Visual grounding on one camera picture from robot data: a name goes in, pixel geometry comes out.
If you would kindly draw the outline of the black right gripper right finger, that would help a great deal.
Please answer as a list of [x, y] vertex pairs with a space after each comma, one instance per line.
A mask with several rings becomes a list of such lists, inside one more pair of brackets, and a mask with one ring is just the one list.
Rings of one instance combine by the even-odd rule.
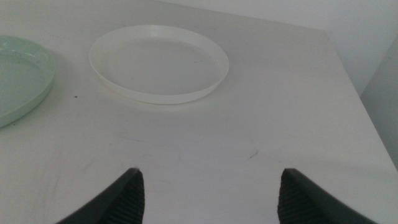
[[323, 190], [297, 169], [284, 169], [277, 206], [282, 224], [375, 224]]

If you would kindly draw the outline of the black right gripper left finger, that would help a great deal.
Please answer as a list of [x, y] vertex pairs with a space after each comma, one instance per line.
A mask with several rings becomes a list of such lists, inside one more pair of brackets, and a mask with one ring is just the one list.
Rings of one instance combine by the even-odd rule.
[[130, 168], [59, 224], [142, 224], [144, 209], [143, 174], [139, 169]]

